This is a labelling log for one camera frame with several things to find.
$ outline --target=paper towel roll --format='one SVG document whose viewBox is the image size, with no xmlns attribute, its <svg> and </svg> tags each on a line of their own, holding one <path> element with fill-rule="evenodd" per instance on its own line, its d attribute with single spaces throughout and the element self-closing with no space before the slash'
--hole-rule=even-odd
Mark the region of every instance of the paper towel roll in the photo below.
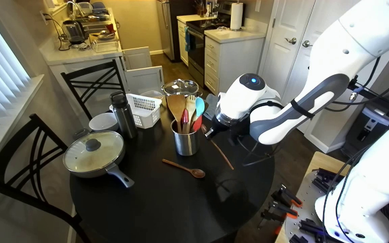
<svg viewBox="0 0 389 243">
<path fill-rule="evenodd" d="M 230 30 L 240 30 L 242 23 L 242 3 L 232 3 L 230 7 Z"/>
</svg>

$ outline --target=frying pan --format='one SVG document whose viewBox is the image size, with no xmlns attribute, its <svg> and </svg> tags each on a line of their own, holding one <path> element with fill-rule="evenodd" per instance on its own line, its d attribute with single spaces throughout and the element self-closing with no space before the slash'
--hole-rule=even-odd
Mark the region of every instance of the frying pan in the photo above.
<svg viewBox="0 0 389 243">
<path fill-rule="evenodd" d="M 122 136 L 114 131 L 91 132 L 71 143 L 61 161 L 64 167 L 83 178 L 111 174 L 125 188 L 134 182 L 118 170 L 117 165 L 125 154 Z"/>
</svg>

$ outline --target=refrigerator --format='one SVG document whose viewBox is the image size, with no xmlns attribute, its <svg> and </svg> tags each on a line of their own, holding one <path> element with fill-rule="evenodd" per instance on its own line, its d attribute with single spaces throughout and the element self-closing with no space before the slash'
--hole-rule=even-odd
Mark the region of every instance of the refrigerator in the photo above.
<svg viewBox="0 0 389 243">
<path fill-rule="evenodd" d="M 178 15 L 195 13 L 194 0 L 156 0 L 157 26 L 164 55 L 180 61 L 178 45 Z"/>
</svg>

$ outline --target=pan handle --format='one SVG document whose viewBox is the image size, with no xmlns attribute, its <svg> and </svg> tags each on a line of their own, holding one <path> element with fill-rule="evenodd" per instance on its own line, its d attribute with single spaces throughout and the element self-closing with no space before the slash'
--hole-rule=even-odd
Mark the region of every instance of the pan handle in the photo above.
<svg viewBox="0 0 389 243">
<path fill-rule="evenodd" d="M 130 180 L 129 177 L 126 177 L 118 167 L 115 163 L 110 163 L 110 166 L 107 166 L 105 169 L 105 171 L 107 174 L 111 174 L 113 177 L 118 178 L 125 188 L 130 188 L 132 185 L 134 185 L 134 181 Z"/>
</svg>

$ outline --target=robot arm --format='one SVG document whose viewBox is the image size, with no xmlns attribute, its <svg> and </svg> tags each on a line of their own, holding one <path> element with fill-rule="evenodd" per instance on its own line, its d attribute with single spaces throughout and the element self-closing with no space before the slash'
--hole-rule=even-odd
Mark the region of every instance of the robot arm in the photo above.
<svg viewBox="0 0 389 243">
<path fill-rule="evenodd" d="M 249 113 L 249 135 L 263 144 L 275 144 L 306 117 L 340 96 L 363 66 L 387 50 L 389 0 L 361 0 L 315 40 L 306 84 L 290 104 L 282 109 L 274 105 L 252 109 L 264 93 L 274 96 L 274 90 L 267 88 L 261 78 L 255 81 L 256 89 L 244 85 L 241 76 L 222 94 L 214 120 L 232 126 Z M 276 97 L 275 94 L 267 99 L 276 101 Z M 346 181 L 341 181 L 328 193 L 328 200 L 315 200 L 314 211 L 324 220 L 328 235 L 337 240 L 387 242 L 389 221 L 379 212 L 386 204 L 389 131 L 364 153 Z"/>
<path fill-rule="evenodd" d="M 361 0 L 314 42 L 301 93 L 282 109 L 259 107 L 251 111 L 251 136 L 261 144 L 280 142 L 294 127 L 338 97 L 363 66 L 387 50 L 389 0 Z M 232 126 L 263 99 L 264 92 L 272 93 L 267 85 L 263 89 L 241 85 L 241 77 L 221 96 L 218 124 Z"/>
</svg>

